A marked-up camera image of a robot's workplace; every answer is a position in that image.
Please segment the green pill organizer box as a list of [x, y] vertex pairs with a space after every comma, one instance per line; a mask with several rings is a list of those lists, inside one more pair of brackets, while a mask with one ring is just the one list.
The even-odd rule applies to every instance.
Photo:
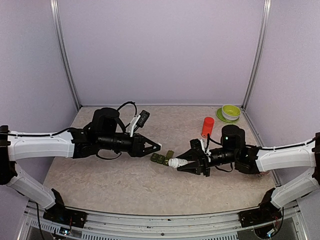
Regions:
[[169, 159], [171, 159], [174, 156], [174, 151], [173, 150], [168, 150], [166, 155], [158, 154], [158, 153], [153, 153], [150, 157], [150, 160], [154, 163], [161, 164], [164, 166], [169, 165]]

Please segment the small white pill bottle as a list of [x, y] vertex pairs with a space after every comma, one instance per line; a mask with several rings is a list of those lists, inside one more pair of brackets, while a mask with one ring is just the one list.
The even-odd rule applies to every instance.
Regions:
[[188, 164], [188, 161], [186, 159], [180, 159], [180, 158], [170, 158], [168, 160], [168, 166], [174, 169], [177, 169], [179, 167], [182, 167], [184, 165]]

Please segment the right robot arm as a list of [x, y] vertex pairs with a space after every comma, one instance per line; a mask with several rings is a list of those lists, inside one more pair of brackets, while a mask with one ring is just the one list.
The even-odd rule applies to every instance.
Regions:
[[320, 188], [320, 134], [312, 139], [284, 146], [248, 145], [245, 131], [229, 124], [222, 128], [220, 147], [208, 149], [206, 141], [192, 139], [190, 149], [168, 165], [180, 172], [210, 176], [211, 168], [230, 164], [231, 169], [246, 175], [259, 175], [271, 170], [306, 167], [306, 171], [280, 187], [268, 190], [256, 210], [256, 218], [266, 222], [286, 204]]

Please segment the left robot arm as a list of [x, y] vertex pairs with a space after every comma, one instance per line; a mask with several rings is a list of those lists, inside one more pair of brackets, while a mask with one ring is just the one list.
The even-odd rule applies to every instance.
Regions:
[[62, 197], [28, 175], [17, 161], [31, 158], [64, 157], [83, 159], [98, 156], [99, 151], [130, 157], [144, 157], [161, 149], [161, 144], [137, 133], [148, 120], [149, 112], [135, 114], [128, 127], [120, 119], [118, 109], [97, 109], [90, 123], [83, 128], [69, 127], [55, 133], [22, 133], [0, 127], [0, 184], [10, 187], [35, 201], [57, 221], [70, 218]]

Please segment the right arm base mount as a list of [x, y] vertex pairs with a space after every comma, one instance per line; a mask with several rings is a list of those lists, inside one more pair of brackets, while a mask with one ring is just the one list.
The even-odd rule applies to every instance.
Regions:
[[283, 217], [282, 209], [271, 203], [272, 193], [275, 189], [275, 187], [271, 188], [265, 193], [257, 208], [238, 213], [242, 228], [264, 224]]

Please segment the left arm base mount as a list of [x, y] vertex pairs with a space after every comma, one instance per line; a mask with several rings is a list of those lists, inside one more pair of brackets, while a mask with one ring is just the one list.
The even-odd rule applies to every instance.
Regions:
[[88, 214], [84, 211], [66, 208], [60, 193], [54, 188], [51, 190], [54, 194], [54, 205], [45, 209], [43, 218], [55, 223], [83, 229]]

